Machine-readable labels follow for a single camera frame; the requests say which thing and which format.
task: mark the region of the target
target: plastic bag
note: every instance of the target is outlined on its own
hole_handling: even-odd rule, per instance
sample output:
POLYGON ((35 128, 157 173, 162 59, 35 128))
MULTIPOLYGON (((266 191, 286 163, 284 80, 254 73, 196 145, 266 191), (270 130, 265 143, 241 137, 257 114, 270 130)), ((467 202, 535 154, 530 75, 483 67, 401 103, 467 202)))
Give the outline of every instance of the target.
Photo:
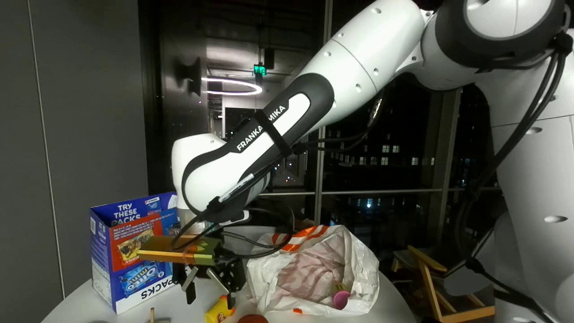
POLYGON ((344 225, 297 231, 281 251, 247 261, 257 310, 293 310, 309 315, 361 315, 379 288, 378 258, 344 225), (333 294, 347 290, 342 308, 333 294))

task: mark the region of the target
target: table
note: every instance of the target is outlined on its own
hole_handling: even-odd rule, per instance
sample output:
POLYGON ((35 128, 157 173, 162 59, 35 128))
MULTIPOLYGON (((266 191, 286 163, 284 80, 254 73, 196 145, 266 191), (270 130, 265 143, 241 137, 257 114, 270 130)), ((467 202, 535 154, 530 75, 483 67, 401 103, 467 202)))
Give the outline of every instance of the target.
MULTIPOLYGON (((394 285, 379 274, 379 294, 365 315, 354 317, 317 317, 317 315, 300 315, 293 312, 281 312, 266 315, 268 323, 414 323, 414 313, 394 288, 394 285)), ((60 301, 42 323, 146 323, 148 310, 153 306, 155 319, 170 317, 170 323, 202 323, 202 313, 213 304, 220 295, 220 288, 204 277, 195 279, 196 297, 191 304, 184 303, 184 294, 179 285, 164 290, 162 294, 153 295, 152 299, 127 310, 125 313, 116 315, 109 304, 91 288, 91 279, 76 286, 64 301, 60 301)), ((236 306, 236 319, 241 313, 254 312, 254 301, 243 301, 236 306)))

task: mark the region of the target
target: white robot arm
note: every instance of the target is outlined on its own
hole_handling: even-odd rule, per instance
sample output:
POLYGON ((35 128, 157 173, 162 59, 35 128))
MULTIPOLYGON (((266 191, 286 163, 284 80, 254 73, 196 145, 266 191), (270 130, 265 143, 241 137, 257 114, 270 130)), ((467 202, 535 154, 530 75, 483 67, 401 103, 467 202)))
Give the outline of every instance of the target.
MULTIPOLYGON (((568 76, 559 87, 543 82, 548 76, 559 80, 566 53, 553 51, 555 44, 570 46, 566 23, 562 0, 444 0, 433 12, 410 0, 376 0, 333 33, 257 120, 243 123, 227 141, 198 134, 173 143, 177 206, 198 220, 236 218, 266 186, 272 166, 293 143, 358 109, 399 73, 414 73, 430 89, 474 82, 491 107, 496 148, 505 146, 514 128, 525 132, 523 114, 530 121, 539 116, 541 111, 530 114, 528 105, 548 105, 539 121, 546 139, 559 137, 557 143, 521 141, 518 157, 498 168, 510 216, 510 224, 500 227, 512 227, 519 252, 514 267, 525 285, 512 286, 539 308, 525 308, 527 319, 574 320, 574 306, 568 306, 574 299, 571 220, 546 225, 574 209, 574 105, 566 103, 574 102, 574 91, 568 76), (539 84, 544 94, 534 94, 539 84), (555 164, 561 152, 566 164, 555 164)), ((525 317, 503 310, 512 306, 496 308, 498 320, 525 317)))

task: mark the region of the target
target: wall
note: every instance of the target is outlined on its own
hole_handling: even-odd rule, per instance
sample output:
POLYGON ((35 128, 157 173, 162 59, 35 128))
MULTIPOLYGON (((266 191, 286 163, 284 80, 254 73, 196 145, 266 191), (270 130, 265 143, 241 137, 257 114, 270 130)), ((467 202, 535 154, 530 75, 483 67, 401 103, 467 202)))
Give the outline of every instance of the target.
POLYGON ((89 277, 87 207, 146 193, 135 0, 3 0, 0 320, 89 277))

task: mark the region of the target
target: cardboard box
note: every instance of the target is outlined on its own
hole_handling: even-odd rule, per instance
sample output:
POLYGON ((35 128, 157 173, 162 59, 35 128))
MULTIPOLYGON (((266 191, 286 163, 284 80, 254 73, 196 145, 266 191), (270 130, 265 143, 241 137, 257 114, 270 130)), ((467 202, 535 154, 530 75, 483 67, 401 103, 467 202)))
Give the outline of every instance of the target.
POLYGON ((173 193, 91 207, 91 283, 116 313, 173 285, 168 261, 144 261, 135 251, 148 236, 166 234, 175 222, 173 193))

